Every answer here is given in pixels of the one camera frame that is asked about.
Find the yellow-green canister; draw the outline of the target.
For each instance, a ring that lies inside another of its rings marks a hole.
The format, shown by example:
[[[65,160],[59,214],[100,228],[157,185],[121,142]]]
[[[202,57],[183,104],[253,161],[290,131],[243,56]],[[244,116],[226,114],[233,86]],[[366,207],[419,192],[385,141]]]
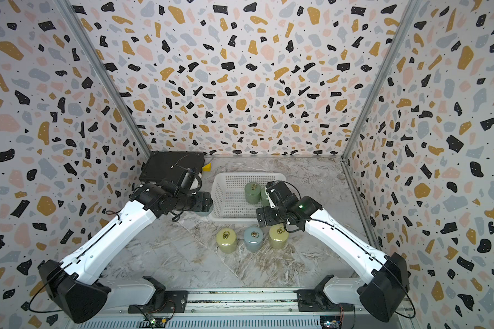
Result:
[[[282,223],[270,227],[269,242],[273,249],[283,249],[289,238],[289,232]]]
[[[231,254],[237,248],[237,235],[232,228],[223,228],[216,234],[216,243],[224,254]]]

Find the blue-grey canister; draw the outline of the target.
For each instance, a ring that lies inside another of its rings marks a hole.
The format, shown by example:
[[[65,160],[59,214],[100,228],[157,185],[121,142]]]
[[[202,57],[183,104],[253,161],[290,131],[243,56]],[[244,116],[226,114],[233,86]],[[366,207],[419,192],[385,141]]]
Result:
[[[245,229],[244,244],[249,252],[255,253],[259,251],[263,244],[263,231],[255,226]]]

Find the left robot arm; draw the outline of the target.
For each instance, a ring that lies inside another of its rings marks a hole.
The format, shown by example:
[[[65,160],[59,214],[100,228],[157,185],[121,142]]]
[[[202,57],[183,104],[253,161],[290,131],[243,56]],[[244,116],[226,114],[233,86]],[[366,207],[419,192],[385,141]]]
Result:
[[[143,316],[162,311],[168,304],[166,288],[154,278],[116,283],[102,282],[100,276],[131,240],[161,216],[209,212],[213,204],[209,192],[194,189],[173,194],[152,183],[140,185],[93,238],[64,259],[48,260],[40,267],[43,288],[76,324],[110,308],[127,307]]]

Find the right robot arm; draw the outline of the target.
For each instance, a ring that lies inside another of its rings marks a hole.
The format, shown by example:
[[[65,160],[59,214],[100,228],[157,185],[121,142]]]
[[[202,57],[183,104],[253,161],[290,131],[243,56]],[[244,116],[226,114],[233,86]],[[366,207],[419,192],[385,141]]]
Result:
[[[309,296],[299,293],[308,311],[333,311],[343,304],[363,307],[381,322],[389,322],[408,296],[406,260],[398,253],[388,256],[340,225],[316,200],[293,197],[289,202],[256,210],[259,225],[286,224],[317,238],[358,274],[357,278],[326,276]]]

